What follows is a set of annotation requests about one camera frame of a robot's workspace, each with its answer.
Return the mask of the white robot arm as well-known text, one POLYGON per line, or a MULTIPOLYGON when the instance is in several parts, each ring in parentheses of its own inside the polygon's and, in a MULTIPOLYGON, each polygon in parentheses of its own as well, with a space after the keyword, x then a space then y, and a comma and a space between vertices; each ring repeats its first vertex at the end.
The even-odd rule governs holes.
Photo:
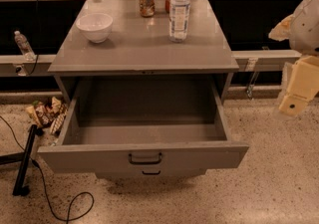
POLYGON ((288 40, 302 57, 291 66, 291 74, 278 110, 300 114, 319 92, 319 0, 303 0, 294 12, 268 34, 272 40, 288 40))

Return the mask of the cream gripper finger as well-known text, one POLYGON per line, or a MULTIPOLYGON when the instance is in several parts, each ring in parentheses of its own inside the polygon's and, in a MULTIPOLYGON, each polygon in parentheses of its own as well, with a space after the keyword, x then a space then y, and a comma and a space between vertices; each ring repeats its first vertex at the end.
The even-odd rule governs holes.
POLYGON ((291 25, 294 19, 293 15, 285 17, 268 34, 268 37, 275 41, 289 40, 291 37, 291 25))

